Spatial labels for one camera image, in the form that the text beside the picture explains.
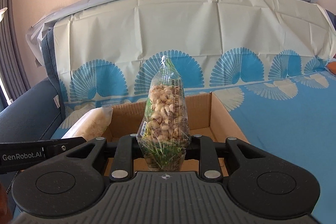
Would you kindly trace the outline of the person's left hand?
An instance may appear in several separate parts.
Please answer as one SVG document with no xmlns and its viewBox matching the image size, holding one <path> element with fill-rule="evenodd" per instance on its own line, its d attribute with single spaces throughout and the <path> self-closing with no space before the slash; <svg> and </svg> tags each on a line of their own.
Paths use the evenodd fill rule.
<svg viewBox="0 0 336 224">
<path fill-rule="evenodd" d="M 0 184 L 0 224 L 8 224 L 13 219 L 13 214 L 8 206 L 8 196 L 5 187 Z"/>
</svg>

